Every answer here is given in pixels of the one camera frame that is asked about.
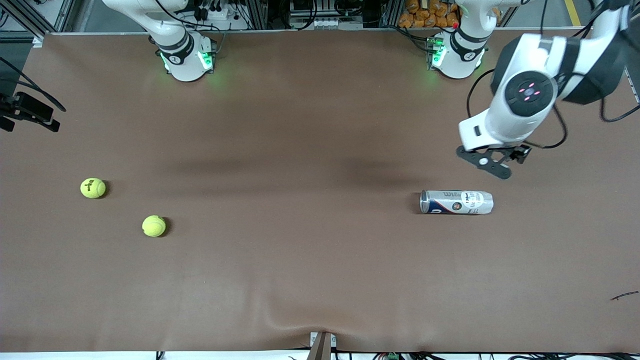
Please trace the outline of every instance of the tennis ball can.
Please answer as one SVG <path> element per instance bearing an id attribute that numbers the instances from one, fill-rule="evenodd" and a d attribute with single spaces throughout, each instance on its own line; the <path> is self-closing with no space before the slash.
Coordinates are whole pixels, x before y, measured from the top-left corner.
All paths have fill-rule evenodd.
<path id="1" fill-rule="evenodd" d="M 471 190 L 423 190 L 420 211 L 423 214 L 484 215 L 493 209 L 493 195 Z"/>

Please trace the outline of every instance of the black bracket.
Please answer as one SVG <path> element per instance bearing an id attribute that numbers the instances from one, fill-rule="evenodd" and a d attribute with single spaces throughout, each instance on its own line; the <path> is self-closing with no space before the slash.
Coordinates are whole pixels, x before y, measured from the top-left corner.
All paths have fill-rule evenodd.
<path id="1" fill-rule="evenodd" d="M 17 92 L 15 96 L 0 96 L 0 129 L 13 131 L 13 120 L 27 120 L 57 133 L 60 123 L 52 119 L 53 109 L 24 92 Z"/>
<path id="2" fill-rule="evenodd" d="M 518 164 L 522 164 L 530 151 L 531 147 L 526 145 L 519 145 L 507 149 L 487 149 L 484 152 L 466 151 L 464 146 L 459 146 L 456 149 L 456 154 L 458 154 L 459 158 L 473 164 L 478 169 L 506 180 L 511 177 L 511 168 L 509 168 L 506 163 L 515 160 Z M 492 158 L 492 155 L 496 152 L 502 154 L 500 160 L 494 160 Z"/>

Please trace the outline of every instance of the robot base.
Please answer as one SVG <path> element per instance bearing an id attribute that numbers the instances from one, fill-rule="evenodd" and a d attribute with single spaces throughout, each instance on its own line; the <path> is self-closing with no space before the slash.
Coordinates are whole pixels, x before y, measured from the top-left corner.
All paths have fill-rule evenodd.
<path id="1" fill-rule="evenodd" d="M 463 61 L 458 54 L 452 50 L 451 36 L 446 31 L 437 35 L 436 38 L 442 39 L 440 50 L 434 54 L 429 54 L 431 66 L 438 69 L 443 75 L 453 79 L 464 79 L 480 66 L 484 50 L 476 56 L 472 61 Z"/>
<path id="2" fill-rule="evenodd" d="M 193 50 L 180 65 L 164 62 L 167 73 L 179 81 L 194 81 L 206 73 L 212 73 L 216 62 L 217 43 L 199 33 L 190 31 L 193 37 Z"/>

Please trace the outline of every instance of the green led light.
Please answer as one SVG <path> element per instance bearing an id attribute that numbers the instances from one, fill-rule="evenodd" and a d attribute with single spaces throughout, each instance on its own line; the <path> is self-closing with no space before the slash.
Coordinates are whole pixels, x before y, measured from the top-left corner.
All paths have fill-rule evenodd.
<path id="1" fill-rule="evenodd" d="M 447 54 L 447 47 L 444 45 L 441 45 L 439 50 L 433 55 L 433 65 L 434 66 L 442 65 L 442 59 L 444 59 L 444 56 L 446 54 Z"/>
<path id="2" fill-rule="evenodd" d="M 167 64 L 166 62 L 166 58 L 164 57 L 164 55 L 162 53 L 160 53 L 160 58 L 162 58 L 162 62 L 164 63 L 164 68 L 169 71 L 169 64 Z"/>
<path id="3" fill-rule="evenodd" d="M 484 49 L 480 52 L 480 54 L 478 55 L 478 61 L 476 63 L 476 67 L 480 66 L 480 63 L 482 62 L 482 55 L 484 54 Z"/>
<path id="4" fill-rule="evenodd" d="M 200 62 L 202 63 L 202 66 L 205 69 L 211 69 L 213 61 L 211 60 L 211 54 L 209 53 L 201 53 L 200 51 L 198 52 L 198 57 L 200 59 Z"/>

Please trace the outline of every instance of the small stick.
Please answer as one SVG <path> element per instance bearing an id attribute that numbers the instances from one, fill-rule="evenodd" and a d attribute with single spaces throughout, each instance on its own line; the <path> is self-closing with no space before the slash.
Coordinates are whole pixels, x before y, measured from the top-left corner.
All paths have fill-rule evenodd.
<path id="1" fill-rule="evenodd" d="M 631 291 L 630 293 L 624 293 L 624 294 L 618 295 L 616 297 L 612 297 L 611 300 L 619 300 L 623 296 L 633 295 L 633 294 L 637 294 L 637 293 L 640 293 L 640 291 Z"/>

